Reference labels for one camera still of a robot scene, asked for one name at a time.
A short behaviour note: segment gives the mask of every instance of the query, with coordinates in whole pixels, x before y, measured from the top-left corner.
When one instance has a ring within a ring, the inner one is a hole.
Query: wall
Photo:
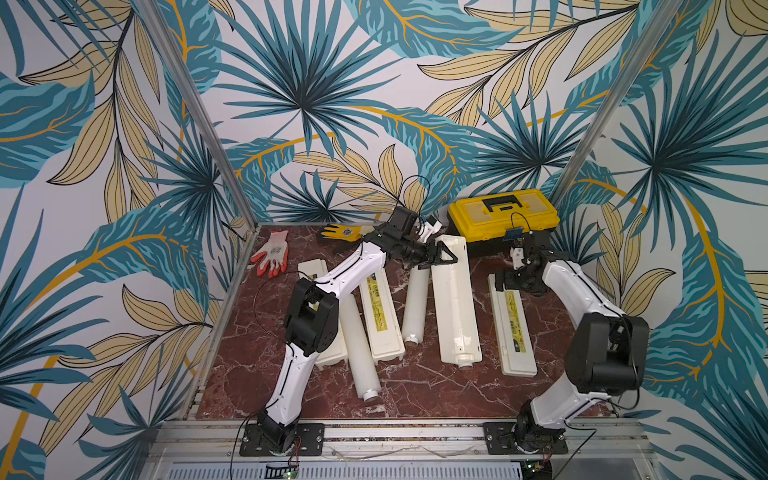
[[[161,3],[218,38],[207,2]],[[0,478],[132,478],[207,352],[244,222],[130,2],[0,14]]]
[[[219,0],[203,100],[259,220],[428,214],[562,169],[656,4]]]
[[[638,79],[612,117],[558,238],[654,329],[629,415],[667,477],[768,478],[768,4],[706,7],[684,53],[652,58],[657,81]]]

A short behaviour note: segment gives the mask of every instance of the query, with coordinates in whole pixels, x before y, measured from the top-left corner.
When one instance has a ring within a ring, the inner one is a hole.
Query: white water filter cartridge
[[[402,339],[414,345],[424,340],[424,319],[427,315],[429,268],[414,266],[408,279],[406,311],[402,315]]]
[[[364,402],[369,402],[379,396],[382,386],[379,383],[376,367],[373,365],[366,332],[362,329],[360,311],[352,294],[344,297],[339,304],[339,323],[344,328],[347,361],[352,370],[357,396]]]

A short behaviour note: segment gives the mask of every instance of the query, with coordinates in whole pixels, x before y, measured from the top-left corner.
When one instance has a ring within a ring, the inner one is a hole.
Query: glove
[[[253,263],[261,260],[256,268],[256,275],[262,276],[266,269],[270,269],[269,278],[278,276],[280,271],[286,271],[288,268],[288,230],[281,232],[270,232],[270,239],[252,255],[250,261]]]
[[[361,227],[352,227],[350,225],[339,225],[338,223],[329,223],[320,232],[324,239],[345,240],[347,242],[356,242],[366,234],[373,232],[373,225],[362,225]]]

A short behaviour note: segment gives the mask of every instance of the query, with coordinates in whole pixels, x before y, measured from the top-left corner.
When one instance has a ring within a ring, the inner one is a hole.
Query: yellow toolbox
[[[536,189],[458,200],[448,208],[448,218],[449,233],[467,239],[470,257],[508,249],[503,239],[510,230],[549,230],[560,223],[558,211]]]

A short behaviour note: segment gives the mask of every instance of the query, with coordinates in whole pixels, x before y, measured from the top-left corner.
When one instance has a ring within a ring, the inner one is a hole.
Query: marble surface
[[[295,270],[299,262],[313,258],[324,258],[330,270],[351,250],[334,253],[334,248],[342,246],[343,242],[318,243],[316,234],[320,228],[265,226],[255,248],[266,241],[271,230],[288,230],[288,272]],[[395,359],[379,363],[377,370],[382,393],[378,403],[365,405],[357,398],[352,373],[346,363],[340,362],[323,371],[314,369],[306,389],[302,417],[515,416],[526,399],[543,393],[563,373],[563,356],[574,330],[568,314],[553,293],[541,298],[523,294],[538,374],[530,379],[502,375],[488,275],[504,265],[501,255],[470,260],[482,362],[471,369],[459,370],[455,365],[440,361],[430,288],[424,342],[418,346],[406,344],[406,355],[401,362]],[[402,322],[408,271],[397,261],[390,262],[386,271],[392,299]],[[295,273],[282,273],[264,284],[266,274],[258,277],[256,269],[249,266],[197,411],[199,419],[243,418],[265,405],[283,361],[286,348],[282,342],[285,333],[283,316],[296,278]],[[355,296],[362,315],[358,290]],[[605,409],[593,409],[592,415],[606,412]]]

